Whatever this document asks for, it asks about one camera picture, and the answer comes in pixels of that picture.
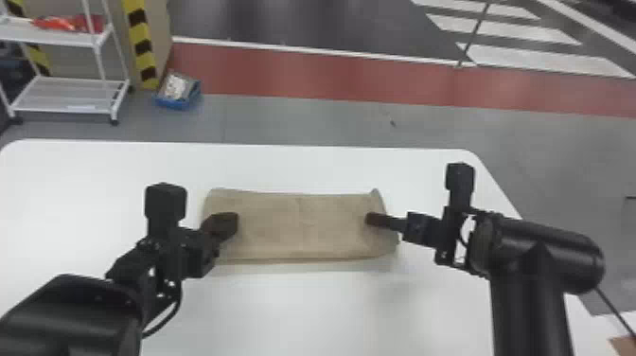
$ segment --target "gray floor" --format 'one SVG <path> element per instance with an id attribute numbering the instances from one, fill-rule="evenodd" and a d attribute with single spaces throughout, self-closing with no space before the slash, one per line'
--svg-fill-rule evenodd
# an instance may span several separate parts
<path id="1" fill-rule="evenodd" d="M 524 218 L 594 237 L 608 260 L 604 289 L 620 309 L 636 309 L 636 200 L 626 199 L 636 196 L 636 121 L 238 96 L 205 96 L 182 114 L 152 106 L 144 93 L 128 98 L 120 116 L 113 128 L 94 116 L 25 114 L 0 147 L 46 137 L 468 149 Z M 606 311 L 595 295 L 583 299 L 592 312 Z"/>

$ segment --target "white floor marking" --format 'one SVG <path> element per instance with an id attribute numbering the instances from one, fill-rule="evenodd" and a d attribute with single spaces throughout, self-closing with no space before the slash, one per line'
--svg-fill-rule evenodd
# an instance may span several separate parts
<path id="1" fill-rule="evenodd" d="M 439 59 L 439 58 L 394 56 L 394 55 L 387 55 L 387 54 L 351 52 L 351 51 L 342 51 L 342 50 L 335 50 L 335 49 L 322 49 L 322 48 L 311 48 L 311 47 L 301 47 L 301 46 L 291 46 L 291 45 L 255 44 L 251 42 L 211 40 L 211 39 L 205 39 L 205 38 L 194 38 L 194 37 L 184 37 L 184 36 L 172 36 L 172 41 L 176 44 L 215 45 L 215 46 L 221 46 L 221 47 L 269 49 L 269 50 L 279 51 L 279 52 L 309 53 L 309 54 L 341 56 L 341 57 L 356 57 L 356 58 L 366 58 L 370 60 L 382 60 L 382 61 L 431 63 L 431 64 L 445 64 L 445 65 L 457 64 L 457 60 L 445 60 L 445 59 Z M 466 67 L 475 66 L 475 64 L 471 61 L 464 62 L 462 65 Z"/>
<path id="2" fill-rule="evenodd" d="M 485 5 L 485 3 L 466 0 L 413 0 L 413 2 L 416 5 L 427 6 L 431 8 L 457 9 L 470 12 L 482 12 Z M 527 9 L 508 5 L 492 4 L 490 6 L 490 9 L 488 10 L 488 13 L 492 15 L 519 17 L 530 20 L 539 19 L 537 15 L 528 11 Z"/>
<path id="3" fill-rule="evenodd" d="M 471 33 L 477 23 L 477 20 L 462 17 L 441 15 L 428 16 L 438 27 L 451 32 Z M 479 29 L 478 35 L 508 37 L 568 45 L 581 45 L 579 41 L 555 28 L 505 24 L 492 21 L 484 21 Z"/>
<path id="4" fill-rule="evenodd" d="M 457 44 L 464 48 L 466 44 Z M 474 44 L 468 56 L 477 65 L 631 78 L 627 70 L 605 58 Z"/>
<path id="5" fill-rule="evenodd" d="M 541 4 L 554 11 L 569 17 L 570 19 L 578 22 L 579 24 L 593 30 L 599 35 L 607 38 L 608 40 L 620 45 L 622 48 L 636 54 L 636 41 L 630 39 L 628 36 L 618 32 L 617 30 L 610 28 L 600 22 L 592 19 L 591 17 L 584 15 L 583 13 L 570 8 L 565 4 L 559 3 L 557 0 L 537 0 Z"/>

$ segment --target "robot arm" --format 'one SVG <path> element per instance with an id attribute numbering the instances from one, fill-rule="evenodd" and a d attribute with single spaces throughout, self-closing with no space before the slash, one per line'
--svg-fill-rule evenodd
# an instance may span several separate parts
<path id="1" fill-rule="evenodd" d="M 215 214 L 199 230 L 180 227 L 186 190 L 146 189 L 148 235 L 118 258 L 106 279 L 57 276 L 0 319 L 0 356 L 136 356 L 181 305 L 181 283 L 213 267 L 236 213 Z M 163 311 L 172 311 L 151 329 Z"/>
<path id="2" fill-rule="evenodd" d="M 450 198 L 441 220 L 413 212 L 406 219 L 369 213 L 366 222 L 433 248 L 436 264 L 490 281 L 495 356 L 572 356 L 563 294 L 583 294 L 600 283 L 600 248 L 580 234 L 471 207 L 473 186 L 471 166 L 450 164 Z M 468 217 L 475 228 L 464 242 Z M 461 262 L 455 258 L 458 242 L 466 247 Z"/>

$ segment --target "white table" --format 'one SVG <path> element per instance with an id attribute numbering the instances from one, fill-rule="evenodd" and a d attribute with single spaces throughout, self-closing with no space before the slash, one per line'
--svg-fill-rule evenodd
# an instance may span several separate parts
<path id="1" fill-rule="evenodd" d="M 387 210 L 439 216 L 445 166 L 477 170 L 474 205 L 518 213 L 472 153 L 25 140 L 0 152 L 0 313 L 59 273 L 102 276 L 143 237 L 143 193 L 187 188 L 183 225 L 212 187 L 350 193 L 380 189 Z M 488 283 L 402 243 L 366 261 L 230 267 L 185 283 L 180 313 L 144 342 L 159 355 L 491 355 Z M 576 355 L 615 355 L 607 322 L 567 297 Z"/>

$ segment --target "beige towel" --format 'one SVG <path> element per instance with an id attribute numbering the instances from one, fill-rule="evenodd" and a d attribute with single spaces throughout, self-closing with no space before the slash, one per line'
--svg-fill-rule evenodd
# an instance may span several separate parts
<path id="1" fill-rule="evenodd" d="M 364 223 L 384 213 L 380 193 L 308 195 L 212 189 L 203 218 L 238 213 L 238 233 L 224 243 L 220 261 L 261 262 L 373 258 L 395 251 L 398 234 Z"/>

